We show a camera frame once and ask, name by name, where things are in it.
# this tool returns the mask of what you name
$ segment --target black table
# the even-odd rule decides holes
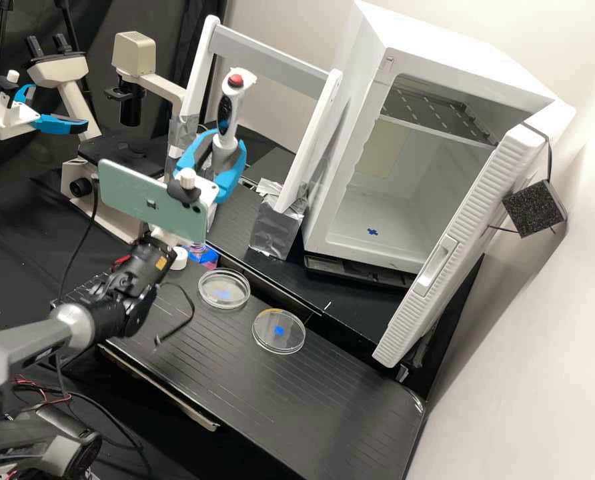
[[[251,134],[251,139],[247,140],[249,161],[276,147],[263,137],[260,139],[255,135]],[[44,184],[59,185],[55,180],[54,175],[43,178]],[[122,357],[122,361],[151,376],[159,382],[161,388],[173,390],[176,395],[183,397],[200,411],[213,415],[222,426],[217,437],[211,436],[210,439],[206,439],[206,433],[201,431],[203,429],[190,420],[184,418],[180,421],[179,414],[167,419],[150,417],[147,412],[149,408],[153,408],[153,404],[148,402],[147,407],[140,413],[131,413],[130,409],[123,411],[122,405],[125,402],[122,398],[127,392],[130,392],[131,401],[135,400],[135,392],[145,392],[147,400],[153,400],[151,397],[156,395],[146,384],[138,387],[134,382],[127,383],[127,379],[110,379],[112,375],[109,375],[108,366],[105,364],[93,373],[88,370],[79,378],[88,383],[88,388],[101,394],[107,402],[116,405],[119,416],[124,416],[122,420],[139,430],[140,435],[151,438],[158,449],[163,449],[161,445],[164,442],[167,445],[165,458],[173,453],[184,453],[187,444],[180,441],[183,438],[181,431],[173,441],[168,439],[167,442],[161,438],[161,435],[157,434],[158,423],[168,425],[166,422],[178,422],[185,425],[184,431],[195,431],[194,441],[203,447],[207,446],[212,453],[203,452],[197,457],[180,455],[178,463],[174,462],[175,465],[170,466],[171,471],[175,471],[180,463],[185,466],[191,463],[187,468],[194,473],[197,470],[193,470],[192,467],[199,469],[202,472],[200,477],[215,477],[215,466],[225,468],[221,456],[226,454],[238,458],[239,463],[244,465],[243,469],[253,473],[251,477],[256,478],[290,478],[295,475],[291,470],[308,478],[399,478],[422,424],[421,404],[403,387],[387,377],[382,377],[314,332],[321,330],[321,323],[324,324],[327,320],[333,323],[344,322],[353,330],[361,331],[362,337],[370,338],[368,341],[372,344],[376,341],[375,338],[379,338],[378,335],[384,329],[402,294],[379,290],[368,292],[361,285],[340,285],[339,282],[330,282],[327,277],[314,278],[306,275],[301,265],[299,242],[297,250],[292,253],[288,262],[267,259],[249,251],[245,248],[249,232],[241,228],[243,223],[238,224],[235,220],[244,222],[254,219],[258,203],[259,197],[255,193],[238,187],[233,199],[223,205],[230,205],[231,208],[222,208],[217,216],[209,242],[229,258],[249,265],[254,275],[267,281],[274,288],[299,297],[311,310],[319,313],[318,324],[308,324],[312,330],[309,333],[312,340],[304,352],[301,352],[302,356],[292,355],[293,358],[289,357],[289,360],[294,363],[288,364],[277,363],[279,360],[266,357],[265,361],[271,363],[262,362],[259,349],[251,344],[250,330],[245,328],[245,324],[250,325],[252,321],[252,311],[247,312],[248,316],[241,319],[243,326],[230,332],[230,339],[225,339],[224,330],[213,332],[216,335],[215,341],[226,341],[227,344],[235,341],[240,345],[236,348],[235,364],[231,360],[224,364],[218,362],[213,366],[207,366],[208,361],[217,361],[215,353],[210,349],[204,351],[203,356],[192,357],[192,361],[189,362],[189,351],[182,351],[176,353],[173,358],[176,358],[176,361],[185,358],[187,367],[176,377],[174,372],[163,370],[161,363],[167,361],[165,352],[170,353],[170,349],[176,345],[175,342],[172,342],[171,346],[167,345],[161,350],[161,355],[155,357],[149,355],[152,350],[152,342],[149,340],[152,339],[148,337],[145,339],[138,336],[134,340],[114,341],[110,344],[113,352]],[[81,236],[86,222],[86,217],[64,197],[38,182],[20,182],[0,190],[0,329],[40,320],[44,313],[48,312],[47,306],[56,296],[63,266]],[[106,270],[114,259],[124,255],[126,251],[127,247],[122,242],[97,227],[93,228],[73,266],[65,290],[68,291],[94,274]],[[189,269],[189,272],[191,276],[197,274],[197,271],[193,273],[193,268]],[[187,281],[192,285],[196,279]],[[251,299],[251,308],[261,309],[265,305],[267,304],[262,300]],[[151,316],[153,315],[157,315],[157,308],[151,312]],[[207,327],[205,322],[212,321],[215,319],[211,315],[200,312],[198,320],[191,326],[191,331]],[[147,322],[144,335],[149,333],[149,325],[153,324],[154,322]],[[194,333],[188,335],[192,340]],[[319,378],[316,370],[318,365],[323,365],[324,358],[328,358],[328,367],[337,373]],[[203,364],[200,370],[197,370],[197,366],[195,369],[192,366],[196,361]],[[278,375],[285,377],[287,372],[291,372],[291,375],[300,379],[297,391],[286,399],[285,409],[270,411],[266,416],[262,413],[258,418],[250,413],[242,415],[251,408],[264,412],[269,408],[269,402],[275,402],[274,405],[277,403],[277,392],[271,395],[275,395],[275,400],[254,395],[255,387],[251,390],[251,386],[255,385],[255,378],[250,380],[253,384],[229,383],[233,381],[231,369],[235,365],[241,367],[251,361],[251,365],[258,367],[273,365],[269,374],[271,375],[272,371],[275,373],[263,381],[275,383],[277,388],[287,387],[282,387]],[[197,375],[203,376],[200,383],[204,390],[193,387],[193,382],[197,382]],[[234,398],[231,401],[224,396],[215,399],[214,394],[220,389],[227,389]],[[319,401],[315,401],[315,406],[309,404],[313,396],[320,398]],[[163,394],[160,397],[160,402],[164,402]],[[212,403],[205,401],[208,397],[213,399]],[[370,405],[364,403],[363,398],[372,399]],[[256,401],[261,402],[257,408]],[[404,416],[398,415],[396,412],[403,408],[403,404],[407,405],[404,407],[407,413]],[[289,414],[292,410],[298,412],[296,417]],[[305,419],[308,425],[305,425],[304,431],[297,436],[302,450],[291,451],[292,439],[288,434],[300,424],[301,421],[295,422],[298,419]],[[320,423],[327,425],[326,438],[318,438]],[[273,446],[274,442],[277,442],[277,448]],[[250,462],[247,464],[246,459],[264,464],[264,470],[260,472],[251,468]],[[138,465],[137,462],[138,459],[133,458],[133,466]]]

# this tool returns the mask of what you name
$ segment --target white wall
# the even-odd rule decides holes
[[[595,479],[595,136],[567,173],[553,254],[499,235],[485,260],[474,291],[491,295],[468,301],[408,480]]]

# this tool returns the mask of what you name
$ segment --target petri dish lid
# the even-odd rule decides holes
[[[199,279],[197,289],[206,303],[220,309],[238,308],[251,296],[249,281],[229,269],[208,271]]]
[[[253,338],[260,347],[279,355],[295,353],[304,345],[304,324],[293,313],[267,309],[253,322]]]

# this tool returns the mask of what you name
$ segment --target blue clamp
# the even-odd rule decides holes
[[[34,88],[34,83],[27,83],[15,92],[13,100],[20,103],[27,103],[27,100],[29,100],[27,97],[29,90],[32,92],[33,90],[31,89]],[[54,113],[50,115],[43,113],[37,120],[31,122],[30,125],[40,132],[52,133],[54,135],[69,135],[86,132],[89,127],[89,121],[64,117],[63,115],[56,115]]]
[[[34,83],[27,83],[26,85],[22,86],[18,91],[15,92],[15,96],[13,97],[14,101],[18,101],[20,103],[26,103],[26,96],[29,94],[30,89],[34,89]]]
[[[177,173],[182,170],[183,168],[192,168],[195,169],[196,159],[204,157],[204,152],[199,151],[199,149],[210,149],[213,146],[213,142],[210,141],[213,138],[213,135],[217,133],[217,129],[207,130],[195,138],[195,141],[191,144],[189,148],[186,149],[182,157],[177,162],[175,166],[175,171],[173,175],[177,175]],[[237,185],[237,181],[244,172],[244,168],[246,167],[246,146],[244,142],[240,140],[237,143],[239,151],[239,157],[235,161],[235,164],[231,169],[223,171],[219,175],[213,179],[213,182],[218,186],[219,192],[217,197],[215,198],[215,203],[223,203],[226,199],[233,193],[235,186]]]
[[[37,120],[31,122],[31,126],[44,133],[52,133],[54,135],[68,135],[71,133],[86,132],[87,128],[89,127],[89,121],[64,117],[54,113],[50,115],[43,113]]]

